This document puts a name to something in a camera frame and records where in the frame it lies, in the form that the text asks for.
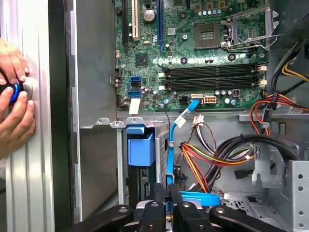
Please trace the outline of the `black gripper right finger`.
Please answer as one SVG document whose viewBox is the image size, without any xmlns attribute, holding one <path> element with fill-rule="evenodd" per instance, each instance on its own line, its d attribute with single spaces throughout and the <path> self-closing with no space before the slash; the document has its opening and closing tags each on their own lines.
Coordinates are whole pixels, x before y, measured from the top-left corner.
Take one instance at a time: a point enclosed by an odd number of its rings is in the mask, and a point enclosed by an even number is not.
<svg viewBox="0 0 309 232">
<path fill-rule="evenodd" d="M 230 207 L 212 207 L 207 216 L 194 203 L 184 201 L 174 184 L 169 185 L 173 203 L 174 232 L 282 232 L 274 225 L 263 222 Z"/>
</svg>

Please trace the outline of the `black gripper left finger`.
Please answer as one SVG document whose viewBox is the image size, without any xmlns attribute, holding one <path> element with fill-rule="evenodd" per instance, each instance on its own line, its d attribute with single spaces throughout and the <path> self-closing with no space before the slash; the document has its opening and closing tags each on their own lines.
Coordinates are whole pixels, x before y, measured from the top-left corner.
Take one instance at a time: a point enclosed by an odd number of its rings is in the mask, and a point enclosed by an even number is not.
<svg viewBox="0 0 309 232">
<path fill-rule="evenodd" d="M 128 205 L 113 206 L 93 217 L 79 222 L 66 232 L 164 232 L 166 231 L 167 191 L 155 183 L 152 200 L 142 201 L 134 210 Z"/>
</svg>

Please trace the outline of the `person's right hand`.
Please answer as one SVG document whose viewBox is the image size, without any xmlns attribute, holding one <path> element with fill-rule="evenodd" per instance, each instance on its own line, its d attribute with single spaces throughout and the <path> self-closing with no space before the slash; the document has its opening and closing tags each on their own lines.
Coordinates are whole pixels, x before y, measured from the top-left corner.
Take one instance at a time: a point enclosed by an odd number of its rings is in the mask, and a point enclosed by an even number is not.
<svg viewBox="0 0 309 232">
<path fill-rule="evenodd" d="M 7 113 L 13 89 L 7 87 L 0 95 L 0 158 L 4 159 L 21 148 L 35 131 L 32 100 L 22 91 L 11 112 Z"/>
</svg>

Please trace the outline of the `person's left hand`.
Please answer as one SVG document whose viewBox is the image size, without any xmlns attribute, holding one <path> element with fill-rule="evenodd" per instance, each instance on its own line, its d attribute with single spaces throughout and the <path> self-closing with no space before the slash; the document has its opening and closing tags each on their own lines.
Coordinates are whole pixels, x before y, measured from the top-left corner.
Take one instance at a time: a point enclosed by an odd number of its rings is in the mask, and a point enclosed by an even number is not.
<svg viewBox="0 0 309 232">
<path fill-rule="evenodd" d="M 1 85 L 16 84 L 18 80 L 25 82 L 29 74 L 28 63 L 20 49 L 3 38 L 0 39 L 0 70 Z"/>
</svg>

